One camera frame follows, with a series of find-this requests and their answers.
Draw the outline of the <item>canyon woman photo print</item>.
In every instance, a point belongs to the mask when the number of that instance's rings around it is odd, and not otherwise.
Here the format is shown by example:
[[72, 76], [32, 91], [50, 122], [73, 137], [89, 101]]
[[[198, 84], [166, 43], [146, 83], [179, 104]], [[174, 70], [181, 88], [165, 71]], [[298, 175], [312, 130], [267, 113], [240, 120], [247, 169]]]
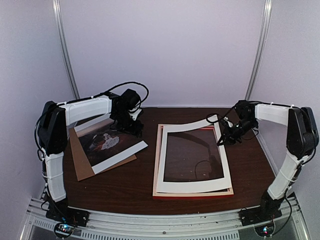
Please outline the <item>canyon woman photo print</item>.
[[145, 149], [148, 144], [134, 135], [112, 129], [112, 120], [90, 121], [75, 127], [75, 133], [95, 174]]

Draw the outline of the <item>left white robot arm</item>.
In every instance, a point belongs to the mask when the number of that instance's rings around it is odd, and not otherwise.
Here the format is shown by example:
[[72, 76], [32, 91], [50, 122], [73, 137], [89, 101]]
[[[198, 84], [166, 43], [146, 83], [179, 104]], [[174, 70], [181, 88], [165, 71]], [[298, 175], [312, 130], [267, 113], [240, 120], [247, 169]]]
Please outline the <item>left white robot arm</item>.
[[142, 112], [141, 97], [132, 89], [122, 95], [109, 90], [95, 96], [69, 102], [48, 101], [35, 124], [34, 139], [37, 155], [44, 165], [43, 177], [48, 194], [54, 202], [64, 200], [63, 158], [68, 144], [67, 127], [99, 115], [110, 117], [116, 130], [139, 137], [143, 124], [138, 120]]

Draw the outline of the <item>clear acrylic sheet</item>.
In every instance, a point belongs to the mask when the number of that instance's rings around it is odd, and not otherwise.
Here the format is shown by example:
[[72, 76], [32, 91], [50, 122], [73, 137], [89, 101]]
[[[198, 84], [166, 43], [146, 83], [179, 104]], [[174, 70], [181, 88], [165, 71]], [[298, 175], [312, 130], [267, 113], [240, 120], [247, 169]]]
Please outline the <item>clear acrylic sheet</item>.
[[222, 178], [224, 171], [212, 127], [168, 133], [164, 182], [201, 182]]

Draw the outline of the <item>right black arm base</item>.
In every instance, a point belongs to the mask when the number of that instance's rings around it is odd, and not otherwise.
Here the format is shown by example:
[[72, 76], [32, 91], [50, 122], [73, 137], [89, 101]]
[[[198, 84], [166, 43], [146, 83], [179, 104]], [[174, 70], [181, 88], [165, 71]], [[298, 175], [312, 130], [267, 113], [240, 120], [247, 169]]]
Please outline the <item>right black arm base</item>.
[[282, 212], [280, 207], [284, 199], [284, 197], [272, 199], [269, 193], [265, 191], [261, 197], [259, 206], [239, 211], [242, 226], [254, 225], [281, 217]]

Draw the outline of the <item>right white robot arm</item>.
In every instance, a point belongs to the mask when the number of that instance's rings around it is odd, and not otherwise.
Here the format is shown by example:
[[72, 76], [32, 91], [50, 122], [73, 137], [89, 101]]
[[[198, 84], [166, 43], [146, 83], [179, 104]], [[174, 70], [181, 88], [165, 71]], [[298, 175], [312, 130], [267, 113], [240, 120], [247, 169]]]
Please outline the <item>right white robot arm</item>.
[[237, 123], [219, 117], [216, 122], [223, 125], [223, 132], [217, 145], [241, 143], [242, 136], [249, 130], [257, 129], [259, 121], [268, 121], [287, 128], [286, 155], [284, 162], [272, 184], [264, 194], [264, 199], [256, 210], [259, 220], [268, 220], [276, 207], [285, 198], [287, 191], [298, 179], [301, 169], [311, 161], [320, 141], [319, 132], [311, 107], [297, 107], [278, 103], [253, 100], [239, 100], [233, 107], [239, 118]]

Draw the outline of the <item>brown cardboard backing board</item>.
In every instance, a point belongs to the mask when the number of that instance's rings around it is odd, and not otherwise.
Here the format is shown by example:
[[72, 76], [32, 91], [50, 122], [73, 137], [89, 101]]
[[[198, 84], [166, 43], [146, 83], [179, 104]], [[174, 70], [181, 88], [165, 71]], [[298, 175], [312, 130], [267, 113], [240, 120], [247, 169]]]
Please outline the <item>brown cardboard backing board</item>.
[[[70, 130], [70, 147], [71, 147], [71, 153], [73, 158], [73, 164], [75, 167], [76, 177], [78, 181], [82, 181], [85, 179], [88, 179], [94, 175], [97, 175], [93, 172], [92, 167], [89, 163], [89, 160], [87, 159], [85, 152], [80, 144], [80, 140], [77, 137], [77, 134], [75, 132], [75, 128], [72, 128]], [[128, 162], [131, 162], [136, 159], [135, 154], [120, 161], [119, 163], [115, 164], [114, 166], [111, 166], [107, 168], [106, 170], [103, 170], [100, 173], [106, 172], [108, 170], [111, 170], [113, 168], [119, 167], [123, 164], [126, 164]]]

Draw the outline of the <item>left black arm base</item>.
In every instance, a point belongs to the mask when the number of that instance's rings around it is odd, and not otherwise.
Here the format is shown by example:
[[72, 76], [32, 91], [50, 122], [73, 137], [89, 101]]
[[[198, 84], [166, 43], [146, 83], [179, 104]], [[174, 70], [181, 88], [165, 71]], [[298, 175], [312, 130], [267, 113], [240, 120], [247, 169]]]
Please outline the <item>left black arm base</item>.
[[57, 222], [67, 223], [76, 227], [86, 227], [90, 213], [86, 210], [80, 210], [75, 208], [70, 208], [68, 206], [68, 199], [63, 199], [61, 201], [55, 202], [51, 196], [45, 192], [43, 197], [44, 202], [48, 203], [48, 209], [46, 210], [45, 217]]

